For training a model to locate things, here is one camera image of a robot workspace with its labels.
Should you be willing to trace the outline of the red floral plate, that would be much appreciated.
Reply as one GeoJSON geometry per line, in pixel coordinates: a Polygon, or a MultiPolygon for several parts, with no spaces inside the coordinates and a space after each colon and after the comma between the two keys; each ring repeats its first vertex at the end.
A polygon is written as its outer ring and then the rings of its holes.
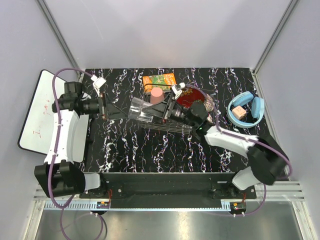
{"type": "Polygon", "coordinates": [[[187,84],[176,102],[182,107],[183,110],[188,110],[193,103],[203,104],[206,98],[207,94],[200,88],[187,84]]]}

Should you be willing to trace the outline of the clear drinking glass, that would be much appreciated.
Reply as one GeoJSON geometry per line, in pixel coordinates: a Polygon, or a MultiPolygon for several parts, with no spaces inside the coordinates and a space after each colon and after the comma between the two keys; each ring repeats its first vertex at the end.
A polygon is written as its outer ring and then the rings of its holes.
{"type": "Polygon", "coordinates": [[[153,116],[143,112],[143,109],[150,107],[151,105],[152,104],[149,102],[134,97],[130,104],[128,118],[145,123],[151,123],[153,121],[153,116]]]}

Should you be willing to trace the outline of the pink plastic cup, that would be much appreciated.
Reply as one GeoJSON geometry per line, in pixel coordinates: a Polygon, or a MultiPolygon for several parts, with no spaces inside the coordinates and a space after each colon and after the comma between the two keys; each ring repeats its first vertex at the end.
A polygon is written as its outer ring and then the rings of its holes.
{"type": "Polygon", "coordinates": [[[160,87],[154,87],[150,92],[150,103],[158,104],[164,100],[164,92],[160,87]]]}

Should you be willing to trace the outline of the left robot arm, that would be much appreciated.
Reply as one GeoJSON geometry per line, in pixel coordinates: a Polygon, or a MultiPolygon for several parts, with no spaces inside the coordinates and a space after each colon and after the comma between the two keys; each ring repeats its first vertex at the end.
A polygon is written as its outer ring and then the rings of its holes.
{"type": "Polygon", "coordinates": [[[113,104],[100,88],[106,83],[102,77],[93,81],[96,98],[83,99],[85,89],[80,82],[66,82],[64,93],[53,95],[53,133],[48,154],[42,165],[37,165],[34,175],[49,198],[82,194],[90,191],[103,198],[108,186],[100,173],[83,173],[75,165],[73,155],[76,128],[80,117],[98,115],[105,121],[118,120],[126,114],[113,104]]]}

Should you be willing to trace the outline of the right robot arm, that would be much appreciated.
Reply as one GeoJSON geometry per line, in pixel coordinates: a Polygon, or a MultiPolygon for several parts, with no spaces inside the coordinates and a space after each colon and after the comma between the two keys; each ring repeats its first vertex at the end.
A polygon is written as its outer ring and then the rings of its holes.
{"type": "Polygon", "coordinates": [[[200,101],[193,102],[188,109],[182,109],[175,102],[162,101],[142,111],[153,117],[188,125],[194,136],[209,146],[224,148],[247,158],[248,166],[238,171],[227,185],[228,195],[232,198],[239,198],[248,187],[259,183],[273,185],[281,178],[285,167],[291,165],[272,136],[262,138],[226,130],[218,122],[208,120],[209,112],[200,101]]]}

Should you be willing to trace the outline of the brown patterned bowl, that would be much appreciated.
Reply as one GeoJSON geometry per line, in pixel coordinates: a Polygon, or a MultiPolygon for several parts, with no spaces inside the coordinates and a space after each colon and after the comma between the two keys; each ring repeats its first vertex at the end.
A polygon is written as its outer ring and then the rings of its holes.
{"type": "Polygon", "coordinates": [[[204,95],[204,106],[208,113],[211,113],[215,108],[214,100],[209,94],[204,95]]]}

